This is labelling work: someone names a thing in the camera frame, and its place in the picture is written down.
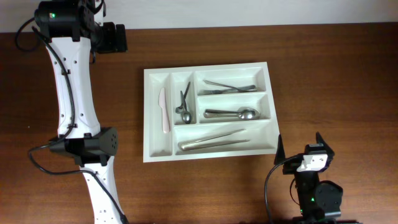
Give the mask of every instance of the wooden table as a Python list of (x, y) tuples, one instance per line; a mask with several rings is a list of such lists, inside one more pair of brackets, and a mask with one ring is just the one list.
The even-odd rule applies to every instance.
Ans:
[[(27, 150), (54, 137), (58, 104), (43, 45), (22, 53), (0, 35), (1, 223), (93, 223), (81, 175), (46, 175)], [(131, 223), (266, 222), (264, 180), (274, 156), (142, 162), (143, 69), (268, 62), (288, 156), (320, 131), (335, 150), (320, 175), (344, 188), (343, 219), (398, 220), (398, 24), (129, 30), (129, 52), (90, 65), (96, 114), (119, 131), (115, 178)], [(51, 170), (71, 159), (36, 154)], [(275, 219), (300, 215), (292, 176), (275, 172)]]

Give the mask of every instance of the white cutlery tray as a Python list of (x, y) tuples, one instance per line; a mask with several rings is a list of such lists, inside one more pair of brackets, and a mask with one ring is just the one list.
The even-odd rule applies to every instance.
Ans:
[[(182, 68), (144, 70), (144, 162), (204, 159), (226, 156), (275, 154), (279, 128), (276, 118), (266, 62), (235, 65), (212, 65)], [(255, 85), (257, 92), (200, 95), (202, 90), (224, 90), (225, 87), (208, 85), (203, 80), (235, 87)], [(175, 108), (181, 105), (183, 93), (191, 82), (186, 102), (192, 122), (185, 124)], [(159, 93), (165, 88), (170, 132), (162, 130), (162, 109)], [(206, 109), (233, 110), (242, 106), (260, 112), (257, 120), (238, 118), (204, 118)], [(203, 143), (248, 139), (249, 142), (182, 151), (178, 143), (205, 136), (245, 129), (240, 133)]]

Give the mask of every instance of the silver fork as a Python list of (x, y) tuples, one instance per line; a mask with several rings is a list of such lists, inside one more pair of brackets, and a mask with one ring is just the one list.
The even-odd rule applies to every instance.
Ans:
[[(255, 85), (248, 85), (239, 87), (241, 90), (246, 90), (247, 92), (255, 92), (257, 88)], [(225, 94), (225, 93), (239, 93), (238, 90), (234, 88), (228, 88), (225, 90), (202, 90), (199, 95), (215, 95), (215, 94)]]
[(243, 89), (241, 89), (241, 88), (237, 88), (237, 87), (233, 87), (233, 86), (229, 86), (229, 85), (224, 85), (224, 84), (220, 84), (220, 83), (215, 83), (215, 82), (211, 82), (211, 81), (208, 81), (208, 80), (204, 80), (204, 82), (205, 82), (206, 84), (209, 84), (209, 85), (215, 85), (215, 86), (223, 86), (223, 87), (227, 87), (227, 88), (233, 88), (233, 89), (237, 90), (237, 91), (240, 92), (240, 93), (247, 93), (247, 92), (248, 92), (247, 90), (243, 90)]

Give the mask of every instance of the silver spoon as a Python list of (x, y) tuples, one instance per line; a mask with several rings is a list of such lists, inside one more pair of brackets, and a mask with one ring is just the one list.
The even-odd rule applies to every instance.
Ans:
[(260, 113), (248, 107), (242, 107), (238, 111), (205, 110), (205, 118), (239, 118), (241, 120), (259, 119)]
[(182, 93), (182, 91), (180, 91), (180, 94), (181, 94), (181, 102), (182, 102), (182, 106), (183, 106), (183, 111), (181, 112), (182, 121), (185, 124), (190, 124), (192, 121), (192, 115), (187, 110), (187, 102), (185, 102), (185, 97), (184, 97), (184, 94)]

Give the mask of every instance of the black cable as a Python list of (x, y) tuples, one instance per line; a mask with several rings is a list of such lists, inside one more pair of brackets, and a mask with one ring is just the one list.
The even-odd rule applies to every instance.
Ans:
[(97, 8), (95, 8), (95, 10), (93, 11), (94, 15), (100, 12), (103, 4), (104, 4), (104, 0), (101, 0), (101, 3), (99, 4), (99, 6)]
[(15, 42), (15, 46), (18, 48), (18, 50), (21, 50), (23, 52), (32, 52), (34, 50), (36, 50), (39, 45), (40, 45), (40, 39), (37, 39), (37, 43), (34, 47), (32, 47), (31, 49), (23, 49), (20, 45), (19, 45), (19, 35), (21, 34), (22, 30), (31, 22), (33, 22), (35, 20), (35, 18), (30, 18), (28, 21), (26, 21), (25, 23), (23, 23), (23, 25), (18, 29), (17, 33), (15, 34), (15, 38), (14, 38), (14, 42)]
[(296, 200), (294, 200), (293, 195), (292, 195), (292, 187), (293, 187), (293, 183), (296, 181), (295, 178), (293, 178), (292, 182), (290, 183), (290, 197), (292, 198), (292, 200), (294, 201), (294, 203), (296, 203), (297, 205), (300, 206), (299, 203), (296, 202)]
[(292, 157), (289, 157), (287, 159), (284, 159), (283, 161), (279, 162), (278, 164), (276, 164), (268, 173), (266, 181), (264, 183), (264, 200), (266, 203), (266, 209), (267, 209), (267, 214), (268, 214), (268, 220), (270, 224), (274, 224), (274, 222), (272, 221), (272, 216), (271, 216), (271, 211), (269, 210), (269, 205), (268, 205), (268, 198), (267, 198), (267, 185), (268, 185), (268, 180), (269, 177), (271, 176), (271, 174), (276, 170), (276, 168), (278, 168), (280, 165), (283, 165), (284, 163), (291, 161), (293, 159), (299, 158), (300, 155), (295, 155)]
[(49, 40), (42, 35), (35, 27), (32, 27), (33, 32), (37, 35), (37, 37), (43, 41), (43, 43), (45, 44), (45, 46), (50, 50), (50, 52), (52, 53), (52, 55), (55, 57), (55, 59), (57, 60), (58, 64), (61, 66), (62, 69), (62, 75), (65, 77), (65, 81), (67, 83), (67, 88), (68, 88), (68, 93), (69, 93), (69, 99), (70, 99), (70, 108), (72, 111), (72, 120), (71, 123), (68, 127), (68, 131), (60, 138), (58, 139), (58, 141), (50, 143), (50, 144), (46, 144), (43, 146), (38, 146), (38, 147), (34, 147), (31, 150), (28, 151), (28, 155), (29, 155), (29, 159), (30, 161), (33, 163), (33, 165), (38, 168), (40, 171), (46, 173), (46, 174), (50, 174), (50, 175), (68, 175), (68, 174), (90, 174), (91, 176), (93, 176), (93, 178), (95, 179), (95, 181), (97, 181), (98, 185), (103, 189), (103, 191), (106, 193), (106, 195), (111, 199), (113, 205), (116, 207), (116, 210), (118, 211), (119, 215), (120, 215), (120, 220), (122, 221), (122, 223), (128, 223), (126, 216), (123, 214), (123, 212), (121, 211), (121, 209), (119, 208), (119, 205), (116, 203), (115, 199), (113, 198), (113, 196), (111, 195), (111, 193), (106, 189), (106, 187), (101, 183), (100, 179), (97, 177), (96, 173), (89, 171), (89, 170), (71, 170), (71, 171), (65, 171), (65, 172), (52, 172), (49, 171), (45, 168), (43, 168), (42, 166), (40, 166), (40, 164), (38, 164), (35, 159), (33, 158), (32, 153), (41, 149), (45, 149), (48, 147), (51, 147), (55, 144), (58, 144), (62, 141), (64, 141), (66, 139), (66, 137), (71, 133), (72, 129), (75, 127), (75, 102), (73, 100), (73, 94), (72, 94), (72, 88), (71, 88), (71, 84), (69, 81), (69, 77), (68, 74), (69, 72), (67, 71), (67, 69), (65, 68), (64, 64), (62, 63), (60, 57), (58, 56), (58, 54), (54, 51), (54, 49), (51, 47), (51, 45), (49, 44)]
[(93, 61), (91, 62), (91, 64), (94, 64), (94, 63), (95, 63), (95, 60), (96, 60), (95, 51), (92, 50), (92, 51), (90, 51), (90, 52), (91, 52), (91, 54), (93, 55)]

